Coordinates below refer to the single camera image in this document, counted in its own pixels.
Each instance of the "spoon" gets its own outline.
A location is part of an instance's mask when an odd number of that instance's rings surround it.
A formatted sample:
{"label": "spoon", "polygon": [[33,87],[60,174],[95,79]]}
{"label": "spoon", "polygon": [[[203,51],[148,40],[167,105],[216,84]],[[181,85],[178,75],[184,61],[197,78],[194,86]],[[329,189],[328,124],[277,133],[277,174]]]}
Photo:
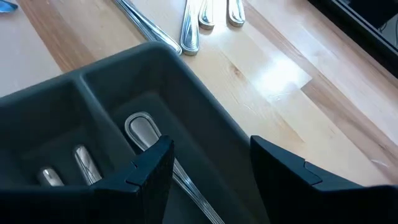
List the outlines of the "spoon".
{"label": "spoon", "polygon": [[14,12],[18,6],[11,2],[0,0],[0,12]]}
{"label": "spoon", "polygon": [[[155,121],[146,112],[130,115],[124,123],[124,129],[130,139],[143,151],[155,144],[161,136]],[[191,197],[212,224],[224,224],[224,221],[200,193],[177,159],[174,159],[173,180]]]}

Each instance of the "spoon handle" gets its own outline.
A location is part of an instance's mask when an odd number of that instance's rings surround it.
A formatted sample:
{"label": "spoon handle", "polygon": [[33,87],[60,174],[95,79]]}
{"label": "spoon handle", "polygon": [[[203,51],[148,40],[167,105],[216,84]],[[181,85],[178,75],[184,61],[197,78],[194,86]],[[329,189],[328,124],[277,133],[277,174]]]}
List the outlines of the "spoon handle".
{"label": "spoon handle", "polygon": [[187,0],[181,30],[181,47],[186,55],[196,55],[199,51],[198,15],[192,0]]}
{"label": "spoon handle", "polygon": [[203,0],[199,10],[199,26],[203,29],[213,29],[213,0]]}
{"label": "spoon handle", "polygon": [[100,172],[95,166],[94,160],[91,158],[90,153],[85,146],[77,146],[75,148],[74,156],[87,185],[94,184],[102,179]]}
{"label": "spoon handle", "polygon": [[174,160],[173,180],[191,197],[212,224],[224,224],[224,221],[200,193],[177,159]]}
{"label": "spoon handle", "polygon": [[228,0],[228,20],[232,26],[241,27],[246,20],[242,0]]}
{"label": "spoon handle", "polygon": [[51,167],[41,168],[37,177],[39,182],[43,186],[52,186],[52,187],[64,186],[60,176]]}
{"label": "spoon handle", "polygon": [[167,44],[177,55],[180,55],[181,47],[161,28],[146,18],[130,1],[114,0],[117,7],[134,23],[141,34],[149,41],[158,41]]}

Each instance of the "silverware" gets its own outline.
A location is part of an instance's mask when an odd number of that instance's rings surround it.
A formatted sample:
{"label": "silverware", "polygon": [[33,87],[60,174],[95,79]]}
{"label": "silverware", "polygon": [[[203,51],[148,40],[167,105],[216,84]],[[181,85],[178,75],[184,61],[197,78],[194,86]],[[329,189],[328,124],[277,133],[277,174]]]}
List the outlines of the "silverware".
{"label": "silverware", "polygon": [[228,0],[228,21],[232,26],[241,27],[246,20],[242,0]]}
{"label": "silverware", "polygon": [[201,28],[208,30],[214,28],[213,0],[202,0],[198,20]]}
{"label": "silverware", "polygon": [[57,172],[51,167],[41,168],[37,174],[37,178],[41,185],[58,187],[63,186],[63,182]]}
{"label": "silverware", "polygon": [[148,20],[129,0],[114,0],[120,10],[127,16],[127,18],[136,25],[141,34],[148,41],[158,41],[166,43],[178,55],[181,54],[182,49],[169,35],[167,35],[161,28],[156,26],[153,22]]}
{"label": "silverware", "polygon": [[[161,135],[155,121],[146,112],[130,115],[124,123],[124,129],[130,139],[143,151],[155,144]],[[202,196],[177,159],[174,160],[173,180],[191,197],[213,224],[224,223],[206,198]]]}
{"label": "silverware", "polygon": [[187,0],[182,22],[180,45],[186,55],[196,55],[199,51],[198,14],[194,2]]}
{"label": "silverware", "polygon": [[17,8],[16,4],[0,0],[0,12],[14,12]]}
{"label": "silverware", "polygon": [[102,179],[100,172],[95,166],[94,160],[91,158],[90,153],[84,145],[77,146],[74,155],[87,185],[94,184]]}

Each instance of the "black plastic organizer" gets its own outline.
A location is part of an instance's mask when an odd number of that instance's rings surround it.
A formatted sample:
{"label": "black plastic organizer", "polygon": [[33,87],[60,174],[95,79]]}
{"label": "black plastic organizer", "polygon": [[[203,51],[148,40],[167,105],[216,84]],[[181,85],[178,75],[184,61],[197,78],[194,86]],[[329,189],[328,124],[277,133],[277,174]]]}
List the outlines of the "black plastic organizer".
{"label": "black plastic organizer", "polygon": [[[77,144],[108,180],[141,153],[124,133],[138,111],[174,140],[175,157],[225,223],[267,222],[249,138],[179,57],[155,42],[0,98],[0,187],[39,185],[43,166],[67,186],[84,186]],[[174,182],[163,222],[209,223]]]}

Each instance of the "wooden countertop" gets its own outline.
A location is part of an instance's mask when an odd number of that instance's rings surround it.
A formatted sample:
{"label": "wooden countertop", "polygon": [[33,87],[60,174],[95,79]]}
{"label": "wooden countertop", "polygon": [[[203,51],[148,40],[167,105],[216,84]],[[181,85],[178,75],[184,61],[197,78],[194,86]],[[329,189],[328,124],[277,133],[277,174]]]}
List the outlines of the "wooden countertop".
{"label": "wooden countertop", "polygon": [[[179,40],[185,0],[133,0]],[[226,1],[215,1],[224,12]],[[0,15],[0,95],[145,42],[110,0],[16,0]],[[182,56],[247,135],[361,185],[398,184],[398,80],[306,0],[245,0]]]}

